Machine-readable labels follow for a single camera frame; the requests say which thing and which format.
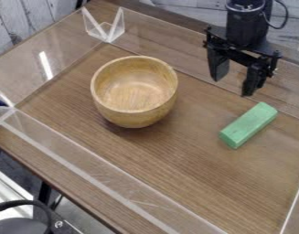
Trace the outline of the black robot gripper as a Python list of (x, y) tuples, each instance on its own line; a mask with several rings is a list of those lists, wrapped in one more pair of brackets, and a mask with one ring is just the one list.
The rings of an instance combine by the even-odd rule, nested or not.
[(251, 96), (263, 86), (280, 58), (266, 39), (270, 27), (283, 28), (270, 23), (274, 2), (283, 5), (279, 0), (226, 0), (226, 27), (208, 26), (206, 29), (210, 76), (219, 81), (228, 73), (231, 60), (247, 67), (243, 96)]

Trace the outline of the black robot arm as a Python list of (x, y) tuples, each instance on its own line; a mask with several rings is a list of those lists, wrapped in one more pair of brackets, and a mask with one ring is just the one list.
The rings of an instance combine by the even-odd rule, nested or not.
[(247, 68), (242, 96), (251, 96), (274, 76), (280, 52), (267, 41), (268, 28), (280, 30), (290, 10), (282, 0), (226, 0), (226, 26), (208, 26), (207, 65), (211, 79), (219, 81), (230, 71), (230, 61)]

